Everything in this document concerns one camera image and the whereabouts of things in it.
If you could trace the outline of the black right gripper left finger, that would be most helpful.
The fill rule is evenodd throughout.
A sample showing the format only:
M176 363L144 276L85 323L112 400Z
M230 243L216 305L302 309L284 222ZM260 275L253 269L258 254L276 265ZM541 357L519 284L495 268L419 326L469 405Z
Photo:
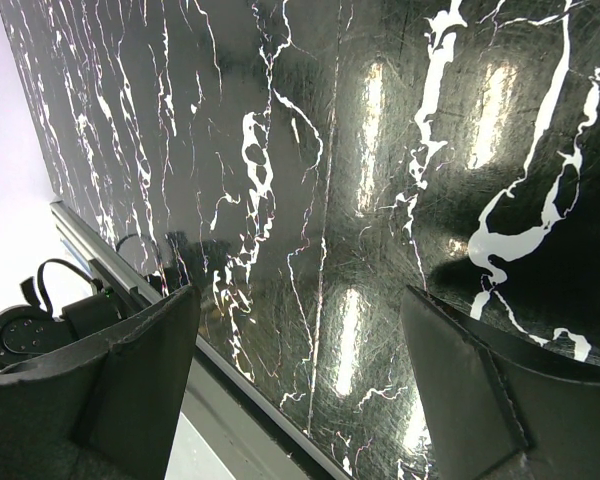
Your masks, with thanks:
M200 321L182 287L0 371L0 479L162 479Z

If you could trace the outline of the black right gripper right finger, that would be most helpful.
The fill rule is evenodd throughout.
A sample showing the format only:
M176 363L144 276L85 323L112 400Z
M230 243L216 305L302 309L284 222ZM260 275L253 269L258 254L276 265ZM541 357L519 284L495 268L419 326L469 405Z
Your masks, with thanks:
M600 479L600 366L412 286L401 320L441 478Z

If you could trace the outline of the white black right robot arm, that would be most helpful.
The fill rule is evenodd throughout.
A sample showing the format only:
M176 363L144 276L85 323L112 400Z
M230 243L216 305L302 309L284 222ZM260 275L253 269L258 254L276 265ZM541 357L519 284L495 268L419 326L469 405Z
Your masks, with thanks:
M107 272L55 316L42 277L0 313L0 479L161 479L201 313ZM417 288L401 318L443 479L600 479L600 366L476 321Z

